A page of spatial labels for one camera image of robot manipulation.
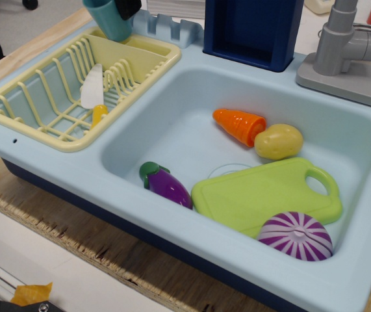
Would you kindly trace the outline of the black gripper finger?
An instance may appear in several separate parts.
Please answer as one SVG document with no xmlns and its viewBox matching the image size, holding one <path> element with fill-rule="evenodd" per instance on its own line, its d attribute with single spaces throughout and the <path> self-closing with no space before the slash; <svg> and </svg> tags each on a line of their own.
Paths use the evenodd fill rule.
<svg viewBox="0 0 371 312">
<path fill-rule="evenodd" d="M 114 2 L 122 20 L 130 19 L 142 7 L 141 0 L 115 0 Z"/>
</svg>

